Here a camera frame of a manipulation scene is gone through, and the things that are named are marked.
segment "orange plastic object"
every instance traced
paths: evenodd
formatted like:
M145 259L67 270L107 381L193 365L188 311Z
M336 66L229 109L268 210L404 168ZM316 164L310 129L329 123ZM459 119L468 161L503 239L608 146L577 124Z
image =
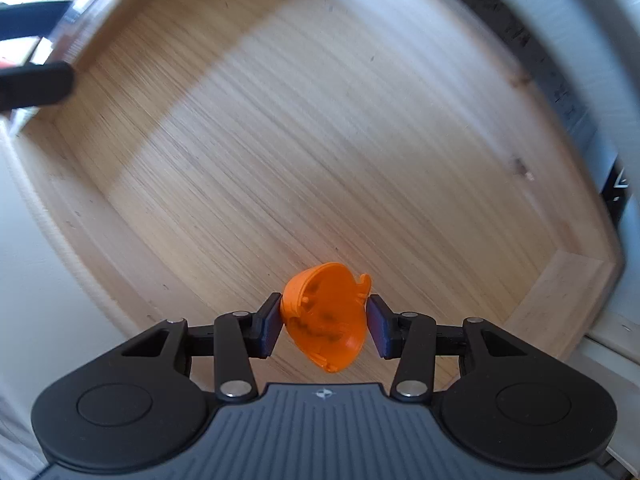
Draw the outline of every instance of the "orange plastic object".
M304 270L285 286L280 302L284 325L298 348L325 372L343 370L360 353L370 290L368 274L356 283L338 263Z

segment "orange cup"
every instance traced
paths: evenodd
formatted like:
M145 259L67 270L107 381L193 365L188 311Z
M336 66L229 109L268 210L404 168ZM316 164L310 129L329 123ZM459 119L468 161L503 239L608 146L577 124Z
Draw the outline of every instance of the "orange cup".
M280 302L284 325L298 348L325 372L343 370L360 353L370 290L368 274L357 283L338 263L304 270L285 286Z

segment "wooden tray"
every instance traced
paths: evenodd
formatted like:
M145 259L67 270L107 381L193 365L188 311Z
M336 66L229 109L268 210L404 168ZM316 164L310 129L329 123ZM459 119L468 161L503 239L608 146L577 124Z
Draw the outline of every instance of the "wooden tray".
M5 152L127 334L255 310L337 260L392 309L485 317L562 358L618 275L558 121L457 0L92 0L65 30L76 91L4 124ZM254 368L388 385L395 366L368 341L329 376L283 333ZM438 360L438 385L456 371Z

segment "crosshair symbol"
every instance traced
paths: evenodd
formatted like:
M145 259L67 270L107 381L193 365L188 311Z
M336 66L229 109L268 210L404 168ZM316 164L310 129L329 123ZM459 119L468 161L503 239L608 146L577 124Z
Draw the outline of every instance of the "crosshair symbol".
M320 397L322 400L327 400L334 393L327 388L322 388L321 390L316 391L316 396Z

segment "metal screw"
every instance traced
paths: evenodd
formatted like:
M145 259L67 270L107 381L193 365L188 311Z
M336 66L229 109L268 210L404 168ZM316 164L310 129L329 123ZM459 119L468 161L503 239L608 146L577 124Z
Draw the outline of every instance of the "metal screw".
M428 386L422 381L401 381L396 384L396 392L403 397L420 397L428 391Z
M251 385L247 381L227 381L220 391L227 397L242 397L251 392Z

